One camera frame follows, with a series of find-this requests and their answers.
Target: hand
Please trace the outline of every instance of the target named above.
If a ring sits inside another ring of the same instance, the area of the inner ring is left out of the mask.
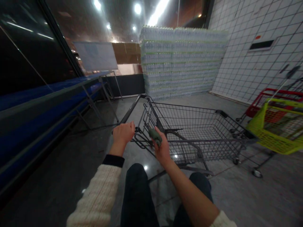
[[[157,133],[160,134],[162,138],[162,143],[161,146],[158,147],[157,143],[152,139],[154,146],[155,146],[155,153],[156,153],[156,158],[160,162],[160,164],[165,168],[165,166],[170,163],[172,160],[170,159],[170,154],[169,154],[169,145],[166,139],[166,136],[164,133],[162,133],[158,127],[155,127],[155,130]]]
[[[126,146],[130,142],[135,134],[134,121],[120,124],[113,130],[114,143],[122,144]]]
[[[115,127],[113,130],[114,143],[109,154],[122,157],[126,144],[132,140],[134,134],[135,124],[133,121]]]

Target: green object in hand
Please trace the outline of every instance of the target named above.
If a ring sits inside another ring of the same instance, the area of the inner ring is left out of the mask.
[[[157,133],[157,131],[154,129],[149,129],[148,134],[149,134],[149,137],[152,138],[157,143],[158,147],[160,147],[161,143],[162,143],[162,138],[161,138],[160,134]]]

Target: stacked water bottle packs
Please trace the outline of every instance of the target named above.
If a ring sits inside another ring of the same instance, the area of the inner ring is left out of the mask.
[[[227,36],[226,31],[144,26],[140,47],[146,93],[161,100],[209,91]]]

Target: yellow shopping basket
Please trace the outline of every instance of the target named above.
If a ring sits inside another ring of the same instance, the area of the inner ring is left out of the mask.
[[[259,144],[274,152],[291,154],[303,149],[303,104],[269,100],[249,122],[247,129],[259,138]]]

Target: sweater sleeve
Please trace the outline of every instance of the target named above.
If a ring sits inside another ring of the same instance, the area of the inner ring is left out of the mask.
[[[236,223],[229,220],[223,211],[220,211],[218,217],[210,227],[237,227]]]
[[[107,226],[113,208],[124,158],[107,155],[91,179],[67,227]]]

